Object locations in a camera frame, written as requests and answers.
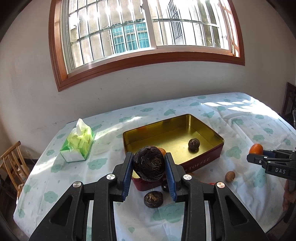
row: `hand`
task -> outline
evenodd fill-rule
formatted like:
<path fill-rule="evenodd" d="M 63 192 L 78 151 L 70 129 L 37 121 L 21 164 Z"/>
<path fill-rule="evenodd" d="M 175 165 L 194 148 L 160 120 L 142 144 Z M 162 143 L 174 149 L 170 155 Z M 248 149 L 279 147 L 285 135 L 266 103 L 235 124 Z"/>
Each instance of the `hand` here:
<path fill-rule="evenodd" d="M 289 192 L 289 181 L 286 181 L 285 184 L 285 193 L 284 193 L 284 200 L 283 200 L 283 210 L 284 212 L 288 210 L 291 203 L 294 203 L 296 200 L 296 191 Z"/>

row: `window frame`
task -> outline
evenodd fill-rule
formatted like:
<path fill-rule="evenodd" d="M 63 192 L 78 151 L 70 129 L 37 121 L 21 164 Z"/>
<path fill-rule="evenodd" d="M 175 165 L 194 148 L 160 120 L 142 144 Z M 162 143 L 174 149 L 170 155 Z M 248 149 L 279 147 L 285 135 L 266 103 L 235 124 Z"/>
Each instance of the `window frame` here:
<path fill-rule="evenodd" d="M 60 92 L 75 84 L 104 74 L 149 64 L 179 61 L 210 61 L 244 66 L 244 46 L 239 20 L 232 0 L 227 1 L 229 3 L 237 33 L 236 41 L 238 46 L 234 47 L 234 51 L 238 50 L 239 57 L 236 57 L 231 53 L 231 50 L 233 49 L 232 44 L 234 44 L 235 41 L 232 39 L 233 33 L 231 32 L 232 29 L 230 29 L 231 36 L 228 36 L 228 39 L 231 40 L 228 41 L 230 50 L 190 45 L 165 45 L 157 46 L 156 49 L 150 50 L 139 48 L 132 53 L 117 54 L 115 56 L 105 57 L 100 61 L 84 64 L 68 73 L 64 59 L 64 49 L 60 30 L 62 17 L 64 17 L 61 15 L 62 0 L 52 0 L 49 11 L 49 51 L 58 91 Z M 149 33 L 149 35 L 151 47 L 156 46 L 154 32 Z"/>

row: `table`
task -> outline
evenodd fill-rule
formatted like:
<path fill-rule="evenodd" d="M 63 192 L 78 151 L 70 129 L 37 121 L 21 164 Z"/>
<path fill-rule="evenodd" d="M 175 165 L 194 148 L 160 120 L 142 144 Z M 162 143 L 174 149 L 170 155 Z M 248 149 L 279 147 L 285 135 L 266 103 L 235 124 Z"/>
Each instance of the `table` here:
<path fill-rule="evenodd" d="M 86 161 L 66 163 L 59 150 L 76 122 L 67 124 L 49 143 L 33 168 L 14 212 L 16 224 L 30 236 L 40 221 L 74 181 L 96 182 L 123 162 L 122 133 L 183 114 L 192 114 L 220 134 L 225 144 L 220 158 L 195 171 L 207 183 L 224 181 L 234 170 L 236 178 L 227 184 L 251 212 L 261 228 L 268 231 L 282 214 L 285 179 L 266 175 L 264 169 L 246 160 L 253 143 L 265 150 L 296 146 L 296 132 L 277 113 L 243 93 L 194 96 L 115 110 L 89 118 L 95 141 Z M 147 208 L 140 192 L 131 183 L 124 203 L 114 205 L 117 238 L 132 240 L 180 240 L 184 204 L 173 203 L 164 193 L 158 209 Z M 87 238 L 91 237 L 91 215 Z"/>

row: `white wall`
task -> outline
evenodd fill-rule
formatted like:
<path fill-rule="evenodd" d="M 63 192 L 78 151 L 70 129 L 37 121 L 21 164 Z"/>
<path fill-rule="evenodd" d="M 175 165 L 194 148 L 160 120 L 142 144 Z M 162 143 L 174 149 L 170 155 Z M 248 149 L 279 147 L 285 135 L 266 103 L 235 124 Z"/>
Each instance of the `white wall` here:
<path fill-rule="evenodd" d="M 0 121 L 11 143 L 32 157 L 67 123 L 165 99 L 240 91 L 280 112 L 285 85 L 295 82 L 296 40 L 265 0 L 233 0 L 246 66 L 210 62 L 126 69 L 58 92 L 48 45 L 51 0 L 33 0 L 0 43 Z"/>

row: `red object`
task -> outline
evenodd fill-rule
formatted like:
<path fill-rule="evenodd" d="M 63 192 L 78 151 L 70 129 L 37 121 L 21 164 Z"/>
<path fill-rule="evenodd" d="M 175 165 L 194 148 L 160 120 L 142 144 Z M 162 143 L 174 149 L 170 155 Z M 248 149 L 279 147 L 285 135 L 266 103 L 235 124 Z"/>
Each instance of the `red object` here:
<path fill-rule="evenodd" d="M 205 152 L 202 155 L 197 156 L 180 165 L 184 168 L 186 173 L 193 172 L 205 166 L 206 164 L 214 161 L 218 157 L 220 157 L 223 145 L 224 145 L 224 142 L 216 146 L 215 148 L 209 150 L 208 152 Z M 132 177 L 132 180 L 139 191 L 146 191 L 146 190 L 161 186 L 163 183 L 165 183 L 166 177 L 164 176 L 162 179 L 154 182 L 147 182 L 142 180 L 141 178 L 134 178 L 134 177 Z"/>

